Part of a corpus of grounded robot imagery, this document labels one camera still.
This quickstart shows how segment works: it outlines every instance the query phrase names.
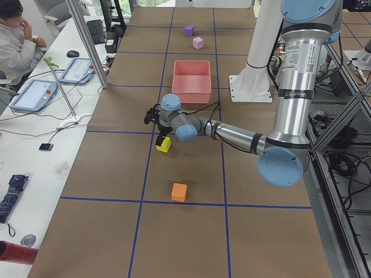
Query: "pink cube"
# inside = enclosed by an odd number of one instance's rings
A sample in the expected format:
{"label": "pink cube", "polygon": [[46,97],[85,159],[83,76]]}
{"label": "pink cube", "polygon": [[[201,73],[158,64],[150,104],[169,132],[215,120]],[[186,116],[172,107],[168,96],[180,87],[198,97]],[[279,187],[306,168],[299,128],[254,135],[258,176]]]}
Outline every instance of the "pink cube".
{"label": "pink cube", "polygon": [[203,48],[203,39],[200,38],[199,36],[198,36],[197,38],[194,38],[194,39],[192,40],[192,45],[193,45],[193,47],[196,48],[196,49],[201,49],[201,48]]}

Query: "navy umbrella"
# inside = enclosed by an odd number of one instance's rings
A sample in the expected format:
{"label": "navy umbrella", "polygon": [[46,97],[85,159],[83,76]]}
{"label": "navy umbrella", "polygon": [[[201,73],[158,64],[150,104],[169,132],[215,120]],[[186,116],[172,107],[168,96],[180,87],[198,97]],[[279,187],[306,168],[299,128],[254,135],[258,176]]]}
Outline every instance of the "navy umbrella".
{"label": "navy umbrella", "polygon": [[3,201],[0,203],[0,223],[6,223],[6,219],[16,204],[19,194],[23,191],[23,185],[27,180],[28,176],[26,175],[13,175],[10,179],[8,192],[6,193]]}

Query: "hand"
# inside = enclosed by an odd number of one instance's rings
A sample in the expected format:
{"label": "hand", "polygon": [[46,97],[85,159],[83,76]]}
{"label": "hand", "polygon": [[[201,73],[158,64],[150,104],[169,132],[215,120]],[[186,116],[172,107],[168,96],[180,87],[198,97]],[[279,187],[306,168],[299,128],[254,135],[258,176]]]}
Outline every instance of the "hand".
{"label": "hand", "polygon": [[34,43],[36,43],[38,47],[46,47],[45,40],[41,38],[40,36],[38,36],[37,38],[34,38]]}
{"label": "hand", "polygon": [[22,23],[21,26],[23,27],[23,34],[24,34],[24,39],[27,39],[29,41],[32,40],[32,26],[28,21],[24,18],[22,18]]}

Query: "purple cube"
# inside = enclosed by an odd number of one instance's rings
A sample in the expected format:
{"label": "purple cube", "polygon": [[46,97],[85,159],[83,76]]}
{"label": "purple cube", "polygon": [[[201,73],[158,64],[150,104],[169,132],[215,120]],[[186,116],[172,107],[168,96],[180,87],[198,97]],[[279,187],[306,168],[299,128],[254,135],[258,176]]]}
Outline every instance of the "purple cube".
{"label": "purple cube", "polygon": [[198,36],[197,38],[194,38],[194,39],[192,40],[192,45],[193,45],[193,47],[196,48],[196,49],[201,49],[201,48],[203,48],[203,39],[200,38],[199,36]]}
{"label": "purple cube", "polygon": [[186,26],[186,28],[184,29],[184,34],[186,36],[193,36],[193,32],[195,30],[195,27],[193,27],[192,25],[188,25]]}

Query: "white shirt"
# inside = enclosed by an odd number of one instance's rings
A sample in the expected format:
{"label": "white shirt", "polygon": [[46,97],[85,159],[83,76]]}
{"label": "white shirt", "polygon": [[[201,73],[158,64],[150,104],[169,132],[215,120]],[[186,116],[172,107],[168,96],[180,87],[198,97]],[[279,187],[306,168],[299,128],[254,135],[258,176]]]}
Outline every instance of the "white shirt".
{"label": "white shirt", "polygon": [[18,84],[23,75],[31,72],[41,60],[41,49],[24,39],[21,27],[6,27],[0,23],[0,71]]}

